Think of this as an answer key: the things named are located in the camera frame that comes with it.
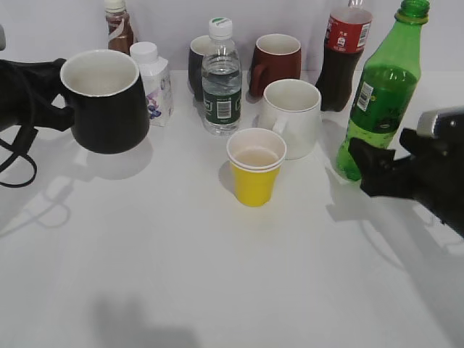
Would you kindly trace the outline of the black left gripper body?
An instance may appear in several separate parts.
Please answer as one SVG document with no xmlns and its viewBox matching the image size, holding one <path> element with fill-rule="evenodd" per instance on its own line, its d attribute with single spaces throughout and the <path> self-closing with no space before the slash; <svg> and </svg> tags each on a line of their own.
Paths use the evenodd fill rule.
<svg viewBox="0 0 464 348">
<path fill-rule="evenodd" d="M 1 60 L 1 131 L 13 125 L 34 128 L 36 106 L 26 72 L 35 65 Z"/>
</svg>

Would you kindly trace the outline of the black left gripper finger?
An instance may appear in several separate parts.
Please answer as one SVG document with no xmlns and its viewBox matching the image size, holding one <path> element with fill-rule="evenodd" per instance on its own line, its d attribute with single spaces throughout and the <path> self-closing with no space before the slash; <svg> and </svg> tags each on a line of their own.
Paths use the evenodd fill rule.
<svg viewBox="0 0 464 348">
<path fill-rule="evenodd" d="M 51 62 L 22 63 L 21 70 L 34 91 L 40 95 L 57 95 L 62 87 L 60 70 L 65 62 L 59 58 Z"/>
<path fill-rule="evenodd" d="M 59 108 L 53 105 L 58 95 L 46 98 L 39 94 L 34 96 L 36 103 L 36 116 L 34 126 L 65 131 L 74 125 L 74 112 L 70 107 Z"/>
</svg>

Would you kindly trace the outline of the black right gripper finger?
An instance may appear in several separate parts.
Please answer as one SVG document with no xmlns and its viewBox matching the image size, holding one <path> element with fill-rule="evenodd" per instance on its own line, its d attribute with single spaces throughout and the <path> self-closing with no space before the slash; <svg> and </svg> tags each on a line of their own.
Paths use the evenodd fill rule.
<svg viewBox="0 0 464 348">
<path fill-rule="evenodd" d="M 441 152 L 434 139 L 419 136 L 415 130 L 409 128 L 402 130 L 399 136 L 399 143 L 411 155 L 416 157 L 439 154 Z"/>
<path fill-rule="evenodd" d="M 394 150 L 380 149 L 360 138 L 350 140 L 349 153 L 361 174 L 360 188 L 368 196 L 415 197 L 413 165 L 417 154 L 417 139 L 402 137 L 400 144 L 410 154 L 395 159 Z"/>
</svg>

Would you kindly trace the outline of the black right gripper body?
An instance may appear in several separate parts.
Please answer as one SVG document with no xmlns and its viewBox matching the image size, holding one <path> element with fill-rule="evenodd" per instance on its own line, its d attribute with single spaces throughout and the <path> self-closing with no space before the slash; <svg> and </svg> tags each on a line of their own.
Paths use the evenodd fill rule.
<svg viewBox="0 0 464 348">
<path fill-rule="evenodd" d="M 420 202 L 458 235 L 463 235 L 463 107 L 423 112 L 416 134 L 424 141 L 416 177 Z"/>
</svg>

